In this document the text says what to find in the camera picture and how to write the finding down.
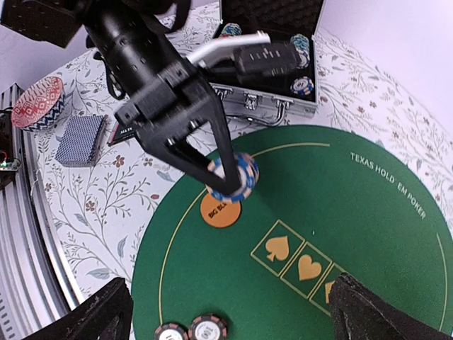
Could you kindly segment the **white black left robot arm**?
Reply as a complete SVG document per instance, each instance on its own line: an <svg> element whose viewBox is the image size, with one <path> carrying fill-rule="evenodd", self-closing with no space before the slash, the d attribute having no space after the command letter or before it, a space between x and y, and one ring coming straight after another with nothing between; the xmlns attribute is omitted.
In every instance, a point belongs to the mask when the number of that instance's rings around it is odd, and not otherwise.
<svg viewBox="0 0 453 340"><path fill-rule="evenodd" d="M2 1L1 24L31 40L66 47L80 28L128 101L115 112L134 125L148 154L230 196L241 180L222 102L202 72L167 39L165 1ZM224 167L218 176L187 137L209 123Z"/></svg>

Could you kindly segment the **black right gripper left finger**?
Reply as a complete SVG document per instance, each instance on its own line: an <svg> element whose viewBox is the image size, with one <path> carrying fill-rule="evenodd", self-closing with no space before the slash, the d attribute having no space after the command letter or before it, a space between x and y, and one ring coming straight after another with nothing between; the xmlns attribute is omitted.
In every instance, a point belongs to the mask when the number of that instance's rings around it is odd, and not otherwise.
<svg viewBox="0 0 453 340"><path fill-rule="evenodd" d="M56 322L26 340L130 338L133 300L124 278L114 278Z"/></svg>

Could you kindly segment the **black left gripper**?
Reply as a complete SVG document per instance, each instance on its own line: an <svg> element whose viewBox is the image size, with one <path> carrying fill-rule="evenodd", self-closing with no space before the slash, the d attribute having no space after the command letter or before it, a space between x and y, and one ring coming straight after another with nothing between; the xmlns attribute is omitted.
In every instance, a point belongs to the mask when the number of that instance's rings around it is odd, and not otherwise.
<svg viewBox="0 0 453 340"><path fill-rule="evenodd" d="M128 96L115 117L136 123L141 148L184 174L229 195L241 180L224 108L201 71L182 57L158 18L138 10L92 10L84 27L115 83ZM222 161L224 177L207 167L210 160L189 145L191 130L209 123Z"/></svg>

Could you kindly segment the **blue white chip stack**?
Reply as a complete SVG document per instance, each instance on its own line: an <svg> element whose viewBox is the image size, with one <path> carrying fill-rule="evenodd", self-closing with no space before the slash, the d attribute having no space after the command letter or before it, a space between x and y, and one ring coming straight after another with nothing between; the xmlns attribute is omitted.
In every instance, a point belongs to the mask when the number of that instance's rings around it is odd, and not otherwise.
<svg viewBox="0 0 453 340"><path fill-rule="evenodd" d="M231 195L225 195L206 186L207 192L219 202L240 203L244 201L252 194L259 179L258 165L250 154L239 152L234 156L241 183L240 188Z"/></svg>

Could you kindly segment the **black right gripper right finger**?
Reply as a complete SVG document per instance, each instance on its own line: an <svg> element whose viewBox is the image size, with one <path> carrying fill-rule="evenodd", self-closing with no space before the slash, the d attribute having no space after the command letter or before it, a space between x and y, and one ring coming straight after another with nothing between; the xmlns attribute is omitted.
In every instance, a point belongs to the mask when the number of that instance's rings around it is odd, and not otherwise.
<svg viewBox="0 0 453 340"><path fill-rule="evenodd" d="M329 293L336 339L451 339L396 309L348 273L340 274Z"/></svg>

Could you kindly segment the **orange big blind button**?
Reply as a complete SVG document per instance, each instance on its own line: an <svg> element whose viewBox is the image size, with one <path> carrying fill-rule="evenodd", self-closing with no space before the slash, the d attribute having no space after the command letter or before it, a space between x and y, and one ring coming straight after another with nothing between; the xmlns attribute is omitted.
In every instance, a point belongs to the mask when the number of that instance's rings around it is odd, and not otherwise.
<svg viewBox="0 0 453 340"><path fill-rule="evenodd" d="M206 194L200 204L200 214L211 227L227 228L235 224L241 216L241 203L225 203Z"/></svg>

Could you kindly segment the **red black 100 chip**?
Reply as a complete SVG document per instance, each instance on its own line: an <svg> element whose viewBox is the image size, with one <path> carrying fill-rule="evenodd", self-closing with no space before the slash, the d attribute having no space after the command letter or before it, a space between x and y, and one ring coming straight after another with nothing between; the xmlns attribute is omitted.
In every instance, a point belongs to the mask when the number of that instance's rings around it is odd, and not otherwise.
<svg viewBox="0 0 453 340"><path fill-rule="evenodd" d="M196 317L188 328L190 340L226 340L228 324L222 317L208 313Z"/></svg>

